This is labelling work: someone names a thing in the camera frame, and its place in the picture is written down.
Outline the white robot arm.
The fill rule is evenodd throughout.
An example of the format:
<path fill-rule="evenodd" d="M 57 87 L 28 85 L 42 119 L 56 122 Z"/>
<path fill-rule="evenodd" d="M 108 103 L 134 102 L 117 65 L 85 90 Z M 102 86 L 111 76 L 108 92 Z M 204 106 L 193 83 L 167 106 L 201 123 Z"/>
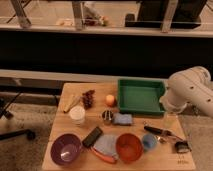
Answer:
<path fill-rule="evenodd" d="M 165 109 L 163 127 L 170 128 L 189 103 L 213 117 L 213 90 L 210 85 L 211 74 L 202 66 L 173 73 L 167 80 L 167 90 L 159 100 Z"/>

